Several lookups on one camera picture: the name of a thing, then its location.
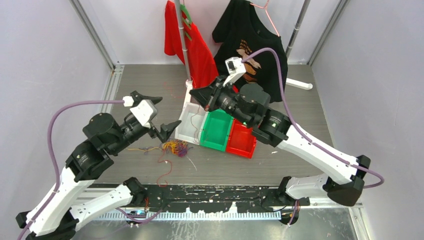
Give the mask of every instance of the metal pole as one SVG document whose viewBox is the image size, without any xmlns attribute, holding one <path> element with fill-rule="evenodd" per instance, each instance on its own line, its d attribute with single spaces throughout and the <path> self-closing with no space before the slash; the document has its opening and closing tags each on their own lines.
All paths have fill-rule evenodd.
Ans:
<svg viewBox="0 0 424 240">
<path fill-rule="evenodd" d="M 315 59 L 317 59 L 318 54 L 321 52 L 321 49 L 323 48 L 324 43 L 326 42 L 330 33 L 333 31 L 333 28 L 335 27 L 337 21 L 339 20 L 340 16 L 342 15 L 345 7 L 348 5 L 349 2 L 350 0 L 340 0 L 338 2 L 338 5 L 336 6 L 334 12 L 331 15 L 330 21 L 328 22 L 324 32 L 319 38 L 318 44 L 315 46 L 315 49 L 313 50 L 313 53 L 310 56 L 309 62 L 307 64 L 311 66 L 314 64 L 314 61 Z"/>
<path fill-rule="evenodd" d="M 187 56 L 186 41 L 184 39 L 184 26 L 182 21 L 183 13 L 181 12 L 180 0 L 174 0 L 174 3 L 175 3 L 175 11 L 176 11 L 176 20 L 178 21 L 179 38 L 181 39 L 181 45 L 182 45 L 182 56 L 184 57 L 185 71 L 187 72 L 187 79 L 191 81 L 192 77 L 190 75 L 189 57 Z"/>
<path fill-rule="evenodd" d="M 108 54 L 108 51 L 106 50 L 105 46 L 102 43 L 102 40 L 100 39 L 99 35 L 97 34 L 96 29 L 94 28 L 92 22 L 90 21 L 89 17 L 87 16 L 86 11 L 84 10 L 83 6 L 81 5 L 80 0 L 69 0 L 69 2 L 72 4 L 73 8 L 75 9 L 76 13 L 78 14 L 79 18 L 81 19 L 82 24 L 84 24 L 85 28 L 88 31 L 88 34 L 93 39 L 94 44 L 97 46 L 101 55 L 104 57 L 104 60 L 106 60 L 107 65 L 109 65 L 111 70 L 114 70 L 115 69 L 115 63 L 112 61 L 111 56 Z"/>
<path fill-rule="evenodd" d="M 295 44 L 296 37 L 298 36 L 299 29 L 301 29 L 301 24 L 304 20 L 306 10 L 308 9 L 309 3 L 311 0 L 305 0 L 303 2 L 302 9 L 300 10 L 299 17 L 297 18 L 296 25 L 294 26 L 293 33 L 291 34 L 290 41 L 288 42 L 288 46 L 285 49 L 285 55 L 289 58 L 290 52 L 292 51 L 293 44 Z"/>
</svg>

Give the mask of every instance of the plastic storage bin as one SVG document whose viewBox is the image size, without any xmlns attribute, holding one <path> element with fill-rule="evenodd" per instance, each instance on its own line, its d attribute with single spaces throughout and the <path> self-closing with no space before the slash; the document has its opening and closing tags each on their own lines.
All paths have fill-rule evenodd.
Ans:
<svg viewBox="0 0 424 240">
<path fill-rule="evenodd" d="M 225 151 L 251 159 L 255 148 L 256 137 L 252 136 L 252 128 L 247 128 L 241 122 L 234 120 Z"/>
<path fill-rule="evenodd" d="M 223 110 L 208 112 L 200 136 L 200 145 L 224 152 L 233 118 Z"/>
<path fill-rule="evenodd" d="M 199 145 L 200 130 L 206 112 L 198 104 L 185 102 L 179 120 L 182 122 L 175 129 L 175 138 L 188 143 Z"/>
</svg>

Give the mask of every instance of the green bin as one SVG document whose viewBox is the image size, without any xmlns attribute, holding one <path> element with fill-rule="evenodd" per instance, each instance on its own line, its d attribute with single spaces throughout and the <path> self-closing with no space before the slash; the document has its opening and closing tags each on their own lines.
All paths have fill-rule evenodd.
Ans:
<svg viewBox="0 0 424 240">
<path fill-rule="evenodd" d="M 208 112 L 200 136 L 200 146 L 225 152 L 233 118 L 223 110 Z"/>
</svg>

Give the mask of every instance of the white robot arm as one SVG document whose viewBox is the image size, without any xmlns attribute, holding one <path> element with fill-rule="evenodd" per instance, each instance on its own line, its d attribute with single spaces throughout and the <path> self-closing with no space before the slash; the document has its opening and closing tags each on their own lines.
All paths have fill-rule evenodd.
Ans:
<svg viewBox="0 0 424 240">
<path fill-rule="evenodd" d="M 117 156 L 145 134 L 158 137 L 161 142 L 169 139 L 181 121 L 162 124 L 160 131 L 156 129 L 151 121 L 157 114 L 155 104 L 161 100 L 161 97 L 143 96 L 134 91 L 131 96 L 123 98 L 124 106 L 131 107 L 133 115 L 128 120 L 126 117 L 124 124 L 118 125 L 108 113 L 99 113 L 89 121 L 83 128 L 87 140 L 79 144 L 66 160 L 58 190 L 55 191 L 54 185 L 37 207 L 17 215 L 19 227 L 30 231 L 27 240 L 70 240 L 76 231 L 98 216 L 121 206 L 140 205 L 145 201 L 146 189 L 135 177 L 131 177 L 100 197 L 75 204 L 81 193 L 114 163 L 110 155 Z"/>
<path fill-rule="evenodd" d="M 206 111 L 222 109 L 253 128 L 252 135 L 258 141 L 291 152 L 324 172 L 318 176 L 284 177 L 278 188 L 281 202 L 293 205 L 301 198 L 328 196 L 336 203 L 353 206 L 364 188 L 370 159 L 340 152 L 307 133 L 292 122 L 290 114 L 270 108 L 270 95 L 258 84 L 245 84 L 235 93 L 232 86 L 246 69 L 238 57 L 225 63 L 229 76 L 218 76 L 209 86 L 190 90 L 191 96 Z"/>
</svg>

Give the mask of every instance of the red bin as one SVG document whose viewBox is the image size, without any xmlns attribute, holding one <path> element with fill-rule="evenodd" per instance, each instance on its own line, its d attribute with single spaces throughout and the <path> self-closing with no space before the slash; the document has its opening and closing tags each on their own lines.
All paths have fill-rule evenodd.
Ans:
<svg viewBox="0 0 424 240">
<path fill-rule="evenodd" d="M 245 158 L 252 158 L 256 147 L 256 137 L 252 136 L 252 128 L 247 128 L 234 119 L 225 151 Z"/>
</svg>

